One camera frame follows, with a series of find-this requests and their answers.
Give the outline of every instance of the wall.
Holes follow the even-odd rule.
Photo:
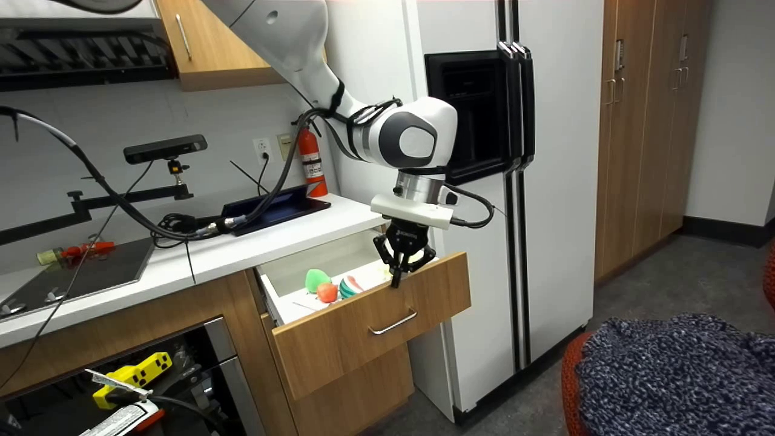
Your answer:
[[[772,0],[718,0],[685,215],[763,226],[775,212],[772,16]]]
[[[143,165],[123,163],[126,146],[205,132],[211,148],[182,158],[192,165],[184,182],[195,199],[138,203],[154,221],[171,210],[208,215],[218,212],[226,200],[252,197],[255,184],[234,170],[231,159],[257,174],[260,159],[252,141],[291,132],[291,118],[298,114],[298,100],[284,85],[180,91],[174,80],[4,91],[0,103],[33,112],[80,141],[120,192],[143,171]],[[104,192],[86,174],[86,168],[52,136],[23,123],[23,141],[16,142],[13,123],[0,118],[0,230],[71,212],[65,192],[86,192],[86,199],[102,197]],[[276,177],[280,165],[270,165],[264,178]],[[173,182],[165,163],[157,163],[138,188]],[[34,266],[40,250],[80,243],[102,226],[106,210],[98,210],[94,221],[79,228],[4,245],[0,273]],[[117,212],[106,230],[109,239],[143,235],[148,233],[123,212]]]

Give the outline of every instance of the gray carpet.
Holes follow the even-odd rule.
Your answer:
[[[688,235],[674,238],[651,257],[596,290],[592,326],[610,318],[655,320],[707,313],[747,332],[775,333],[775,313],[762,292],[763,262],[766,250]],[[453,425],[427,398],[414,395],[406,410],[369,433],[564,436],[559,360],[469,429]]]

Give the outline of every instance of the countertop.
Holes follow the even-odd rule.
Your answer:
[[[333,203],[326,210],[264,228],[243,238],[224,235],[213,239],[192,243],[192,264],[197,284],[207,284],[235,272],[252,268],[257,264],[358,233],[384,222],[369,206],[328,197]],[[20,272],[0,277],[0,287],[20,287],[34,272]],[[43,333],[65,329],[79,321],[104,318],[109,313],[140,306],[184,287],[192,287],[192,272],[188,250],[155,250],[143,277],[132,284],[113,285],[98,292],[65,301]],[[33,338],[42,321],[52,315],[54,306],[30,310],[16,318],[0,320],[0,348]]]

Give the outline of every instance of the open drawer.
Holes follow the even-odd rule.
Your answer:
[[[294,400],[312,395],[471,307],[466,255],[436,260],[406,277],[401,287],[391,287],[370,238],[358,233],[260,266],[270,313],[280,321],[271,329],[280,362]],[[321,303],[321,310],[298,306],[307,268],[323,268],[330,277],[355,273],[363,292],[328,307]]]

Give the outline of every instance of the fire extinguisher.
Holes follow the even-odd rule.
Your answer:
[[[304,163],[306,177],[307,177],[307,197],[310,199],[328,197],[330,188],[328,188],[326,174],[323,174],[323,158],[321,158],[321,148],[318,148],[318,136],[312,132],[310,123],[304,125],[304,130],[298,136],[298,152],[301,152],[301,163]]]

